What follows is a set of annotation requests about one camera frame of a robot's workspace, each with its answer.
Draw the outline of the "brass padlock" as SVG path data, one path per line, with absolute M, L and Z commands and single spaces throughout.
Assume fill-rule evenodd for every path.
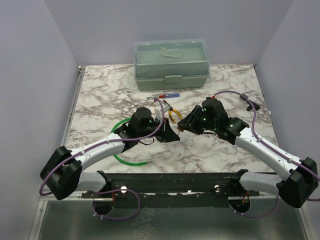
M 177 129 L 180 131 L 180 132 L 183 132 L 185 130 L 185 127 L 183 125 L 177 125 Z

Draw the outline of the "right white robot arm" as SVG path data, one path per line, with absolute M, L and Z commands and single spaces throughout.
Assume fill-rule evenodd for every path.
M 213 131 L 221 140 L 242 148 L 268 165 L 275 176 L 248 170 L 240 171 L 230 183 L 230 191 L 241 196 L 247 191 L 278 195 L 285 203 L 300 208 L 318 187 L 317 163 L 310 157 L 301 159 L 280 149 L 238 117 L 229 117 L 223 104 L 208 97 L 178 122 L 180 131 L 202 135 Z

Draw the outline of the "green cable lock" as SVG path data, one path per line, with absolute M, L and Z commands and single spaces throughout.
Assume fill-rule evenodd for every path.
M 126 124 L 128 123 L 129 121 L 131 120 L 131 118 L 125 118 L 121 121 L 119 121 L 111 130 L 111 132 L 114 132 L 118 127 L 122 126 L 123 124 Z M 149 161 L 143 161 L 143 162 L 128 162 L 128 161 L 125 161 L 123 159 L 121 159 L 117 154 L 115 154 L 113 156 L 118 162 L 126 165 L 126 166 L 131 166 L 131 167 L 139 167 L 139 166 L 144 166 L 144 165 L 147 165 L 149 163 L 152 163 L 153 161 L 152 160 L 149 160 Z

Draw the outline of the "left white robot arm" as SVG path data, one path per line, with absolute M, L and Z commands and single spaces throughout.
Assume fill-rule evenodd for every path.
M 95 163 L 135 147 L 141 140 L 152 138 L 160 143 L 180 140 L 170 127 L 169 119 L 159 114 L 152 117 L 146 107 L 139 107 L 127 123 L 116 128 L 106 138 L 87 146 L 67 149 L 58 147 L 39 176 L 57 200 L 63 200 L 73 192 L 95 192 L 104 198 L 110 194 L 110 180 L 103 171 L 85 172 Z

